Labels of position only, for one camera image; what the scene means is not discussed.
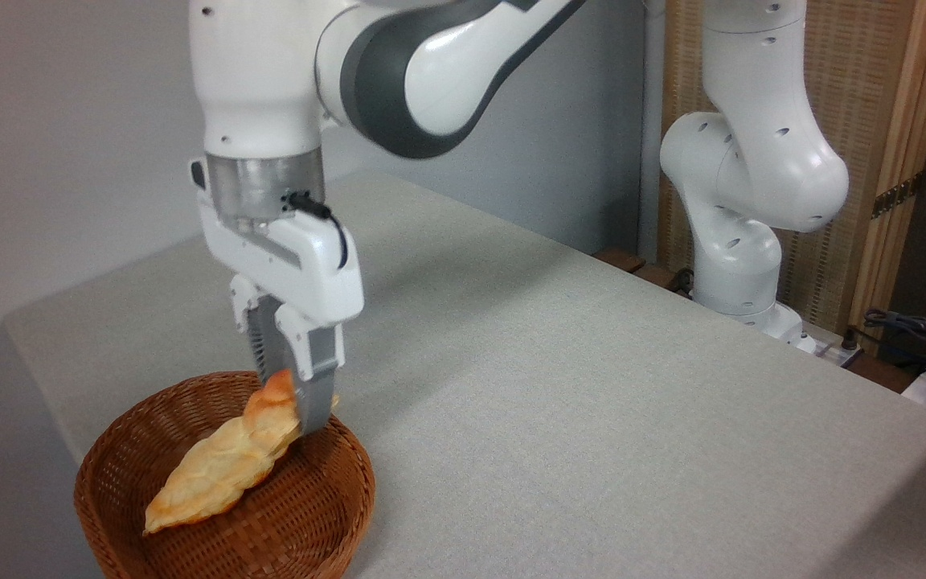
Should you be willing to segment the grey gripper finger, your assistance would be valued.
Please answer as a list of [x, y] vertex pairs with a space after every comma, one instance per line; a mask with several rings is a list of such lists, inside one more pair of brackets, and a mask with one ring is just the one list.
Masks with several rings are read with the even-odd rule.
[[346, 362], [344, 329], [317, 326], [290, 305], [278, 308], [275, 323], [281, 334], [278, 359], [293, 371], [301, 435], [309, 436], [330, 421], [335, 372]]
[[278, 329], [276, 312], [282, 303], [241, 274], [229, 283], [236, 329], [246, 334], [261, 384], [285, 369], [285, 337]]

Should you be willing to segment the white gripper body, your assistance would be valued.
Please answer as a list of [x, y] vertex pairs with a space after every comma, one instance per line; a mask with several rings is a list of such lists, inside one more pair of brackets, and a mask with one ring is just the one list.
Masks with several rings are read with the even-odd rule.
[[190, 173], [214, 259], [317, 326], [360, 315], [363, 279], [355, 242], [329, 207], [306, 190], [285, 188], [276, 219], [228, 217], [211, 194], [205, 162], [192, 161]]

